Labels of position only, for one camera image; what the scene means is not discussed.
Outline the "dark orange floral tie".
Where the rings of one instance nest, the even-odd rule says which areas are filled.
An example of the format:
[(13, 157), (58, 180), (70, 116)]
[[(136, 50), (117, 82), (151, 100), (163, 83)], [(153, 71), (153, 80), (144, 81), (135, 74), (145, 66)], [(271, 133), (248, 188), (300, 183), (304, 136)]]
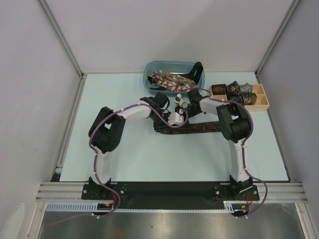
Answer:
[(155, 132), (166, 135), (221, 132), (219, 122), (217, 121), (187, 123), (186, 125), (179, 128), (172, 128), (164, 123), (154, 123), (154, 130)]

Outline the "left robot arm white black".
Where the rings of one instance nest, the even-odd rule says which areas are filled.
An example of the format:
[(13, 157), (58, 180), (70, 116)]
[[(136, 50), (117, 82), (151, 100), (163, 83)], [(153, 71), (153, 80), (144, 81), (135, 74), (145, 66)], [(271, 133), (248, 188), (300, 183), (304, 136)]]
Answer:
[(103, 107), (89, 130), (89, 147), (94, 151), (92, 181), (95, 183), (93, 194), (99, 199), (109, 196), (111, 181), (110, 160), (108, 154), (114, 151), (122, 138), (126, 123), (150, 118), (155, 132), (166, 132), (179, 129), (188, 124), (188, 112), (181, 108), (177, 112), (169, 112), (164, 106), (170, 101), (163, 93), (154, 97), (140, 98), (138, 103), (114, 111)]

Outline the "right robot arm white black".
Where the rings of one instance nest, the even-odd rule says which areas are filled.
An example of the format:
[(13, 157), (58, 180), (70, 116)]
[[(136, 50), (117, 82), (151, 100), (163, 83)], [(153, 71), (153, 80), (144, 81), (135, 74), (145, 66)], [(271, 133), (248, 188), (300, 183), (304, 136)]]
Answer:
[(243, 199), (253, 189), (253, 176), (246, 163), (247, 140), (253, 132), (250, 113), (239, 102), (203, 97), (197, 89), (187, 93), (189, 104), (178, 94), (175, 98), (176, 110), (186, 110), (189, 117), (199, 113), (218, 116), (218, 123), (223, 137), (228, 141), (231, 155), (230, 195)]

